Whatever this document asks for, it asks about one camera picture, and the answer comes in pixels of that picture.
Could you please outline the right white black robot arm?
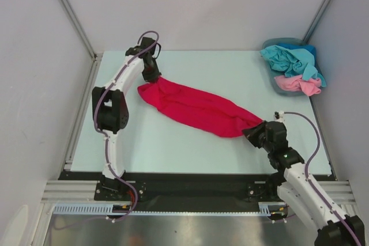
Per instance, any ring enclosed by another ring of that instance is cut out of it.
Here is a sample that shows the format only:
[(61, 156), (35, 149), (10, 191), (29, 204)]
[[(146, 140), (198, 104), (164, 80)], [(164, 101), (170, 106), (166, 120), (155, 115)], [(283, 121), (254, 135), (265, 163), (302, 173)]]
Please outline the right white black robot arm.
[(277, 180), (267, 184), (271, 200), (284, 201), (297, 217), (316, 231), (315, 245), (365, 245), (365, 227), (358, 215), (346, 213), (309, 172), (301, 155), (289, 146), (281, 122), (262, 122), (243, 130), (246, 139), (268, 154)]

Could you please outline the red t shirt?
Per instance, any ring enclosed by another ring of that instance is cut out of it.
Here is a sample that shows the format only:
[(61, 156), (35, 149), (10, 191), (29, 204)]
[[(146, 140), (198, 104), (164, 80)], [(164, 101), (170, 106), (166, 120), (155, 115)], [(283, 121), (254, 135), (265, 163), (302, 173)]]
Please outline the red t shirt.
[(181, 124), (222, 138), (237, 138), (263, 122), (252, 112), (221, 96), (160, 77), (137, 88), (139, 96), (160, 113)]

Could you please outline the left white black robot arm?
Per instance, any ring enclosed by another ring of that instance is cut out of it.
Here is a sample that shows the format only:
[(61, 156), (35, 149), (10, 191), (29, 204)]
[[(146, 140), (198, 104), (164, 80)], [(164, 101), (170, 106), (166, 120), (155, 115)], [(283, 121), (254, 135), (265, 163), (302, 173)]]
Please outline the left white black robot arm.
[(142, 75), (145, 82), (156, 82), (161, 73), (156, 63), (158, 39), (142, 35), (135, 47), (125, 53), (123, 65), (104, 85), (92, 90), (92, 113), (95, 130), (104, 137), (105, 166), (97, 183), (94, 200), (122, 200), (133, 192), (123, 180), (125, 165), (118, 143), (119, 132), (129, 121), (126, 94), (135, 79)]

